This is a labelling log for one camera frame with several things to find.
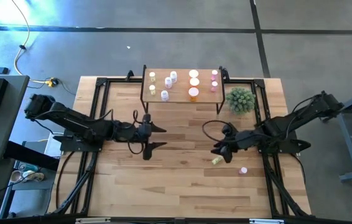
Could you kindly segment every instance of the concrete floor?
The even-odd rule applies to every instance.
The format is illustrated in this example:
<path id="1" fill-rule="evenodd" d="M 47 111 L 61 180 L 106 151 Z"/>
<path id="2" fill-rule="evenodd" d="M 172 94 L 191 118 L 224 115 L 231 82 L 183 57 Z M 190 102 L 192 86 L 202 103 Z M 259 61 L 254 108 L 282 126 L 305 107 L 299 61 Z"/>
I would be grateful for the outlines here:
<path id="1" fill-rule="evenodd" d="M 31 25 L 79 27 L 254 28 L 249 0 L 18 0 Z M 256 0 L 262 29 L 352 30 L 350 0 Z M 24 21 L 10 1 L 0 1 L 0 24 Z M 0 31 L 0 67 L 16 74 L 13 59 L 25 32 Z M 340 101 L 352 97 L 352 35 L 263 35 L 271 77 L 281 78 L 290 110 L 326 90 Z M 34 79 L 58 77 L 76 92 L 82 75 L 126 75 L 150 67 L 208 68 L 222 65 L 232 77 L 263 77 L 255 34 L 164 34 L 111 32 L 32 32 L 19 68 Z M 53 95 L 72 106 L 61 87 L 28 89 Z M 62 128 L 44 122 L 54 131 Z M 312 143 L 302 153 L 312 213 L 352 220 L 352 171 L 347 147 L 335 121 L 313 121 L 297 131 Z M 45 139 L 48 132 L 24 119 L 20 110 L 11 139 Z"/>

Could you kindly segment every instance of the butcher block table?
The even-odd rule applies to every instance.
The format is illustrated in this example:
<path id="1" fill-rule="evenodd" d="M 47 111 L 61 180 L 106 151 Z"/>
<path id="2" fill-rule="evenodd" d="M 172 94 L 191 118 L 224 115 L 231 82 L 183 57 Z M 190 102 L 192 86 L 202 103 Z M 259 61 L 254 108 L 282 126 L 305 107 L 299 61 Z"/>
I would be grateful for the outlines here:
<path id="1" fill-rule="evenodd" d="M 89 114 L 97 77 L 81 77 L 73 109 Z M 287 114 L 281 80 L 264 79 L 271 116 Z M 225 84 L 225 92 L 242 84 Z M 132 122 L 133 110 L 144 110 L 140 101 L 141 83 L 112 83 L 107 110 L 114 109 L 114 119 Z M 257 96 L 261 111 L 261 95 Z M 262 156 L 256 147 L 233 155 L 231 163 L 213 165 L 214 142 L 201 130 L 205 121 L 220 119 L 232 122 L 237 129 L 253 129 L 254 113 L 233 115 L 225 105 L 220 114 L 213 104 L 154 103 L 149 113 L 156 126 L 166 133 L 153 133 L 150 141 L 167 141 L 158 147 L 149 161 L 134 155 L 125 143 L 105 142 L 95 171 L 89 217 L 190 217 L 190 218 L 270 218 Z M 214 138 L 222 138 L 222 124 L 206 129 Z M 140 145 L 132 146 L 135 151 Z M 58 172 L 68 154 L 62 156 Z M 60 203 L 75 186 L 81 152 L 76 152 L 64 168 L 60 186 L 54 186 L 48 212 L 55 210 L 55 192 L 59 187 Z M 279 155 L 284 185 L 303 211 L 310 213 L 302 170 L 289 154 Z M 238 174 L 241 167 L 248 172 Z M 277 209 L 281 211 L 275 190 Z M 81 191 L 81 207 L 85 187 Z"/>

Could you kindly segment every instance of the succulent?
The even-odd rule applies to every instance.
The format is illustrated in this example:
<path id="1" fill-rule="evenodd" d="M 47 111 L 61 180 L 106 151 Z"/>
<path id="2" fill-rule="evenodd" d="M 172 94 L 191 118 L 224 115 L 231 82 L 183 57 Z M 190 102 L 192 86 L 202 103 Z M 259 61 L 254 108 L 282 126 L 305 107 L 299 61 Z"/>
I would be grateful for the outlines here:
<path id="1" fill-rule="evenodd" d="M 242 115 L 255 108 L 255 97 L 251 91 L 244 88 L 232 88 L 231 92 L 226 94 L 226 101 L 234 114 Z"/>

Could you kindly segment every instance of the green plant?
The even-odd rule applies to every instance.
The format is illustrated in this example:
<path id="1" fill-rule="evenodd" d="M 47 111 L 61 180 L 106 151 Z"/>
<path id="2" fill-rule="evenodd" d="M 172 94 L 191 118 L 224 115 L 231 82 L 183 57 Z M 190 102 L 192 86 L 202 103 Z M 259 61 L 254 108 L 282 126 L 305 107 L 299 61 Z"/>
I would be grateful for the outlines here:
<path id="1" fill-rule="evenodd" d="M 255 108 L 255 95 L 244 88 L 232 88 L 231 92 L 226 94 L 226 101 L 234 114 L 244 114 Z"/>

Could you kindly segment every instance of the wooden tabletop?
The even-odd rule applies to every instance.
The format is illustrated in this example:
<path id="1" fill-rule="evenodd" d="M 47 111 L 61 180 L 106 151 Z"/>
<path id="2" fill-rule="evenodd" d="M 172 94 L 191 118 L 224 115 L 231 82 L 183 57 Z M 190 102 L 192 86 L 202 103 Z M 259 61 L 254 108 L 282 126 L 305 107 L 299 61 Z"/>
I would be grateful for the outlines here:
<path id="1" fill-rule="evenodd" d="M 81 77 L 74 110 L 90 113 L 97 77 Z M 283 116 L 287 107 L 281 80 L 265 79 L 272 116 Z M 225 85 L 226 93 L 234 86 Z M 141 119 L 140 83 L 112 83 L 107 109 L 114 108 L 114 118 L 132 121 L 134 109 Z M 271 212 L 264 178 L 263 161 L 255 147 L 234 154 L 229 164 L 211 163 L 213 141 L 201 131 L 210 119 L 232 122 L 239 130 L 252 129 L 253 113 L 236 116 L 227 105 L 219 115 L 213 104 L 154 103 L 150 105 L 153 122 L 167 130 L 155 133 L 151 141 L 168 144 L 153 151 L 151 160 L 131 154 L 126 144 L 106 142 L 96 167 L 89 216 L 106 217 L 197 217 L 197 218 L 269 218 Z M 221 138 L 221 124 L 208 125 L 208 132 Z M 135 151 L 139 146 L 132 146 Z M 62 156 L 59 170 L 67 155 Z M 75 185 L 81 153 L 72 155 L 65 166 L 59 186 L 62 202 Z M 310 213 L 302 171 L 299 163 L 288 154 L 280 154 L 284 184 L 301 208 Z M 238 170 L 247 167 L 248 173 Z M 55 208 L 52 191 L 49 212 Z M 81 191 L 81 207 L 85 188 Z M 279 193 L 275 190 L 277 208 L 281 211 Z"/>
<path id="2" fill-rule="evenodd" d="M 190 69 L 162 69 L 162 68 L 147 68 L 144 75 L 143 85 L 143 101 L 161 103 L 161 91 L 166 90 L 169 93 L 169 101 L 167 103 L 221 103 L 223 101 L 223 87 L 221 86 L 220 70 L 216 76 L 218 88 L 215 92 L 211 91 L 212 69 L 197 69 L 199 94 L 196 102 L 190 101 L 188 90 L 190 89 Z M 177 72 L 177 82 L 174 83 L 171 89 L 165 88 L 165 78 L 169 77 L 170 72 Z M 155 82 L 150 80 L 150 72 L 155 72 Z M 155 85 L 155 95 L 151 95 L 149 86 Z"/>

